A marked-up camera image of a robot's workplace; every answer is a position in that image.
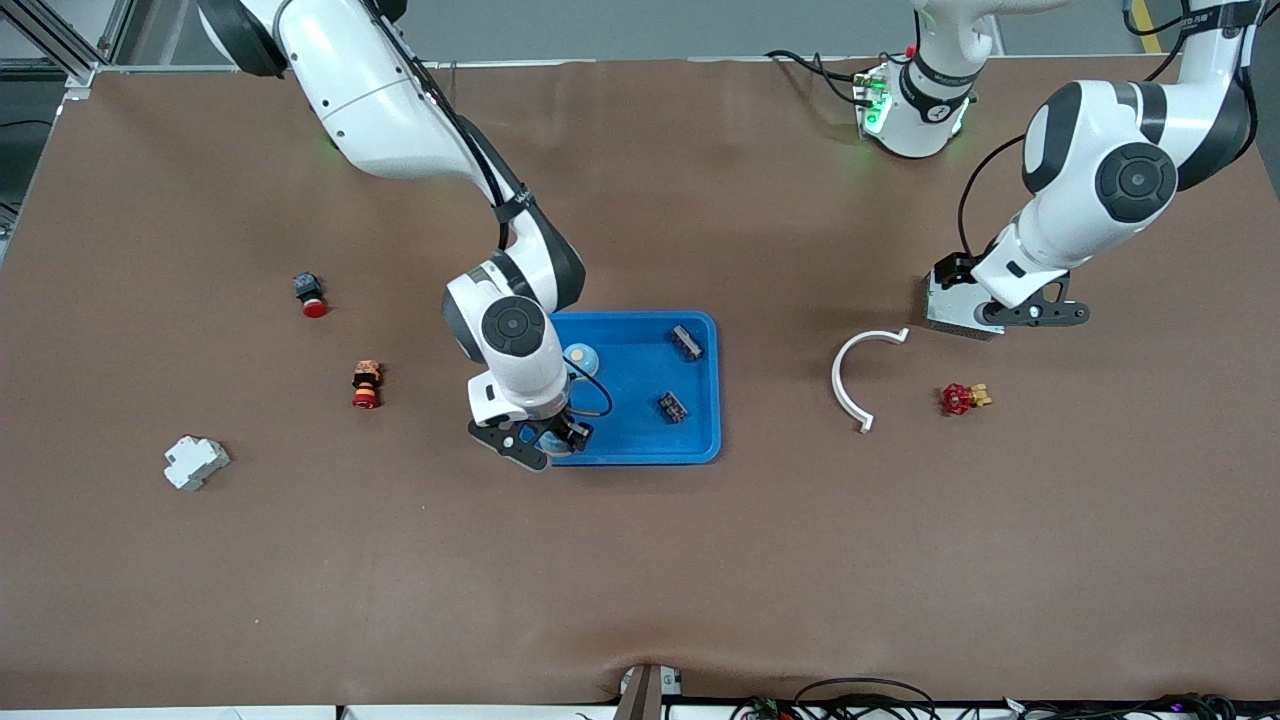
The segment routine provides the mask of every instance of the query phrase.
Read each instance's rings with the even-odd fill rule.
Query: red button
[[[302,304],[302,314],[307,318],[324,318],[329,313],[329,306],[324,304],[324,300],[312,297]]]

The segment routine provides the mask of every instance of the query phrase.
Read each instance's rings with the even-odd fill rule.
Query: white electrical module
[[[164,477],[169,478],[173,487],[186,492],[200,489],[205,484],[205,478],[232,461],[223,446],[211,439],[196,439],[191,436],[179,439],[164,456],[169,461]]]

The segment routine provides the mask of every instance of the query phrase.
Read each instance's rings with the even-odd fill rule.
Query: gray floor
[[[61,77],[23,73],[9,79],[0,73],[0,124],[17,120],[54,120],[63,97]],[[0,202],[20,205],[36,174],[36,163],[49,137],[49,127],[23,124],[0,128]]]

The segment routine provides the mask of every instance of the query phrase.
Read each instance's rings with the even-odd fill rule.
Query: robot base
[[[928,158],[936,155],[955,133],[960,132],[969,100],[943,122],[924,122],[919,110],[908,105],[895,91],[904,68],[905,65],[890,61],[864,76],[858,76],[854,97],[872,102],[870,108],[858,109],[858,129],[863,137],[879,142],[895,155],[910,159]]]

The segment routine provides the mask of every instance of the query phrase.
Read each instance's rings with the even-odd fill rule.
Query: black joint cap
[[[513,357],[527,357],[543,345],[547,315],[522,296],[495,300],[484,311],[480,332],[490,347]]]
[[[1098,163],[1094,192],[1114,220],[1140,223],[1174,196],[1178,168],[1167,152],[1146,142],[1121,145]]]

